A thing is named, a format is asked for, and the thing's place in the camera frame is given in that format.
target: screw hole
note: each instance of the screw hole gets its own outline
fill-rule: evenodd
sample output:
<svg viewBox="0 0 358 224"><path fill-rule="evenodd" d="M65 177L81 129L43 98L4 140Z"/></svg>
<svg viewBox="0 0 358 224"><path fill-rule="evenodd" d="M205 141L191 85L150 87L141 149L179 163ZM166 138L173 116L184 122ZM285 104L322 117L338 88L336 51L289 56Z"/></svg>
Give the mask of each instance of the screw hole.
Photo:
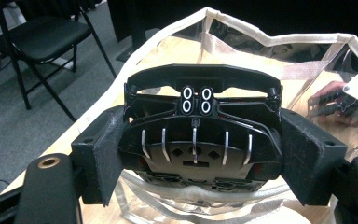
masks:
<svg viewBox="0 0 358 224"><path fill-rule="evenodd" d="M324 144L330 147L333 147L336 145L336 143L332 142L332 141L324 141Z"/></svg>
<svg viewBox="0 0 358 224"><path fill-rule="evenodd" d="M50 157L50 158L45 158L44 160L39 162L37 164L37 166L40 169L48 169L48 168L51 168L51 167L57 165L58 163L60 163L60 158L58 158L58 157Z"/></svg>
<svg viewBox="0 0 358 224"><path fill-rule="evenodd" d="M84 143L90 143L90 142L92 142L92 141L94 141L94 139L92 139L92 138L87 138L87 139L85 139L83 142L84 142Z"/></svg>

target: chair backrest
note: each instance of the chair backrest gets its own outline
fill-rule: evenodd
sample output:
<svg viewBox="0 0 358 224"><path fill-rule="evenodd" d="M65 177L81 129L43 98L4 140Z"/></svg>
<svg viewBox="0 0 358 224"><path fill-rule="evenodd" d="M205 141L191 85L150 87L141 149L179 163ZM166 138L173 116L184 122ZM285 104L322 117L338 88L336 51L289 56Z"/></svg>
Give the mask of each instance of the chair backrest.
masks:
<svg viewBox="0 0 358 224"><path fill-rule="evenodd" d="M70 19L77 13L76 0L20 0L17 5L27 21L41 16Z"/></svg>

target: floor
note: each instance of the floor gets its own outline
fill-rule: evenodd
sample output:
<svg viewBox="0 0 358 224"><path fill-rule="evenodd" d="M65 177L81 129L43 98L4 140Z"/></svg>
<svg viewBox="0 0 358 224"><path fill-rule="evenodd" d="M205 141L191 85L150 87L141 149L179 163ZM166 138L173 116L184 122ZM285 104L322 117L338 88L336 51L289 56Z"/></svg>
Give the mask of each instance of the floor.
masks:
<svg viewBox="0 0 358 224"><path fill-rule="evenodd" d="M116 61L116 57L131 45L131 39L117 42L106 3L88 15L118 73L123 63ZM75 73L62 70L49 83L75 117L80 117L102 96L114 78L92 37L78 46L77 58ZM9 59L5 58L1 67L8 63ZM52 65L39 66L41 71L53 68ZM21 70L27 86L36 83L23 63ZM26 110L9 64L0 72L0 192L73 124L45 88L33 91L29 99L32 109Z"/></svg>

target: clear plastic bag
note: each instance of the clear plastic bag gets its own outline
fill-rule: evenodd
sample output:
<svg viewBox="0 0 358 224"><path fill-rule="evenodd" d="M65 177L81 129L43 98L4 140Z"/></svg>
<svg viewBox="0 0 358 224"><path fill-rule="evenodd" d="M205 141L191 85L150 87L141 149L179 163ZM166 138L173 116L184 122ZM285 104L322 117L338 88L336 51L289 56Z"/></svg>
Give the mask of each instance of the clear plastic bag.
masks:
<svg viewBox="0 0 358 224"><path fill-rule="evenodd" d="M283 108L296 111L345 143L348 161L358 156L358 38L355 35L270 37L251 24L205 8L164 28L135 51L112 88L121 90L126 79L138 71L172 63L229 64L276 77L283 85ZM179 95L168 87L144 93ZM263 93L230 88L215 97L259 94ZM269 181L261 190L274 189L280 181ZM199 215L224 214L260 202L222 203L152 195L172 209ZM293 195L287 198L295 201ZM330 207L300 207L290 209L310 222L334 219L331 213L334 201Z"/></svg>

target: chair seat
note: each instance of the chair seat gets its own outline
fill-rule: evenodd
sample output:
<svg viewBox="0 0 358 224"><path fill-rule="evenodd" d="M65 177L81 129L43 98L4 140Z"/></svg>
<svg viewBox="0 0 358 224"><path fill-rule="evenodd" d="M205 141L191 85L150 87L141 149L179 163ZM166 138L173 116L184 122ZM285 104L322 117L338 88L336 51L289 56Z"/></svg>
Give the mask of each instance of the chair seat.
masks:
<svg viewBox="0 0 358 224"><path fill-rule="evenodd" d="M60 57L73 45L91 34L88 25L54 17L40 17L27 21L10 31L11 41L22 60L34 63L49 62ZM3 35L0 35L0 52L8 54Z"/></svg>

